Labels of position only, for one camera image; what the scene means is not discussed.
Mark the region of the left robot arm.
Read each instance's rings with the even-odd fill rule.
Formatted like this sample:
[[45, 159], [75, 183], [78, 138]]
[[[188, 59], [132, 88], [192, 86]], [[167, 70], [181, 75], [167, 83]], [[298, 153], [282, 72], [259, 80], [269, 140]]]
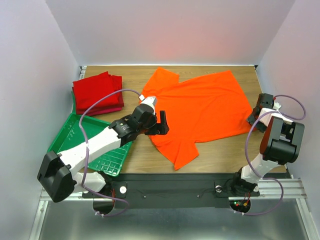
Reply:
[[61, 202], [72, 193], [94, 191], [100, 197], [111, 193], [111, 184], [97, 172], [81, 172], [90, 162], [134, 141], [138, 135], [166, 135], [169, 132], [166, 112], [140, 104], [132, 114], [114, 120], [85, 142], [61, 152], [50, 151], [43, 157], [37, 179], [51, 200]]

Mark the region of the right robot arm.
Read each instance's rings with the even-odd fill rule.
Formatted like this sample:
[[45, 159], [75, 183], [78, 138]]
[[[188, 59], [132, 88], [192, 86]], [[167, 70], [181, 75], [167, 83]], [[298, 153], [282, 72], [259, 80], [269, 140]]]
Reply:
[[[280, 112], [281, 105], [276, 102], [278, 97], [296, 101], [301, 106], [303, 115], [293, 117]], [[244, 146], [247, 165], [234, 174], [229, 185], [231, 193], [235, 196], [251, 194], [258, 190], [258, 182], [272, 169], [297, 160], [305, 130], [305, 125], [299, 121], [305, 117], [306, 108], [296, 98], [285, 94], [259, 94], [256, 106], [247, 118], [251, 125]], [[254, 160], [249, 160], [248, 144], [254, 129], [262, 132], [263, 137], [259, 154]]]

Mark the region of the orange t shirt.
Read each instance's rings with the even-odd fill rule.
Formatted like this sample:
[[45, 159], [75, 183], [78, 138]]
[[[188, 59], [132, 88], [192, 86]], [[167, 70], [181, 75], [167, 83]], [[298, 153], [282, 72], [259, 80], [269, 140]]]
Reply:
[[150, 140], [175, 170], [199, 155], [197, 143], [248, 133], [247, 117], [252, 112], [230, 70], [179, 79], [178, 74], [159, 67], [142, 89], [145, 97], [156, 97], [156, 113], [166, 113], [168, 133]]

